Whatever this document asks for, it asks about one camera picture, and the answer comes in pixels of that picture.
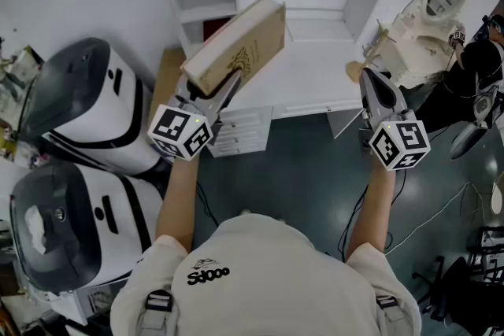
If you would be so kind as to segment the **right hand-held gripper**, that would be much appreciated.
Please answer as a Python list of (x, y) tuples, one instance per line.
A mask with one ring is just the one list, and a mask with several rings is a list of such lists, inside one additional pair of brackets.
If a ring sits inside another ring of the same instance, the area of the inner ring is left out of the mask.
[(360, 129), (363, 154), (375, 155), (388, 171), (415, 167), (431, 150), (423, 122), (384, 74), (363, 68), (359, 85), (364, 108), (364, 127)]

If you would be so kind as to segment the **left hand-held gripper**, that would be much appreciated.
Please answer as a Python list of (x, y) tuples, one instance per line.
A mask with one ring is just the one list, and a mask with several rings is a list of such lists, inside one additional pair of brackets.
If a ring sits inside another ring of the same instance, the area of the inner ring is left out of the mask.
[(159, 105), (148, 130), (150, 140), (164, 156), (192, 160), (213, 140), (212, 126), (219, 111), (238, 91), (242, 71), (234, 71), (212, 98), (201, 98), (201, 90), (190, 80), (179, 87), (165, 105)]

